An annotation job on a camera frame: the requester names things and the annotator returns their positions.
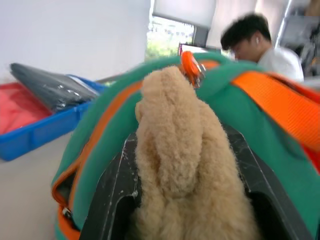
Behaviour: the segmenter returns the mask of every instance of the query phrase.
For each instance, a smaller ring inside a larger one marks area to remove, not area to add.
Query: blue plastic tray
[[[103,92],[106,86],[76,77],[95,89]],[[72,109],[56,113],[33,124],[0,135],[0,158],[11,161],[64,134],[74,130],[91,103],[87,102]]]

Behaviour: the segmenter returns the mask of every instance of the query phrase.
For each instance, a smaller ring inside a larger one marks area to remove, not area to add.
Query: man
[[[222,35],[224,50],[232,50],[238,60],[255,62],[265,70],[303,82],[301,61],[295,52],[274,48],[268,21],[262,15],[249,14],[234,22]]]

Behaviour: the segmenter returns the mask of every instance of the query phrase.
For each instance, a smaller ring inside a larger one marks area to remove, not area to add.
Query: plush toy
[[[177,67],[143,81],[135,114],[141,206],[129,239],[259,240],[227,134]]]

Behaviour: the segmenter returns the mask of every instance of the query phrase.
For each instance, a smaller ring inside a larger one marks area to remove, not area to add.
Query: stuffed animal
[[[219,119],[177,67],[143,81],[135,108],[141,206],[128,239],[259,240]]]

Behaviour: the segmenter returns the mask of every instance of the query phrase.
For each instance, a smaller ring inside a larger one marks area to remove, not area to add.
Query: black hair
[[[250,39],[255,32],[260,32],[263,37],[271,42],[268,20],[258,14],[249,14],[234,22],[223,33],[221,45],[223,50],[228,50],[244,39]]]

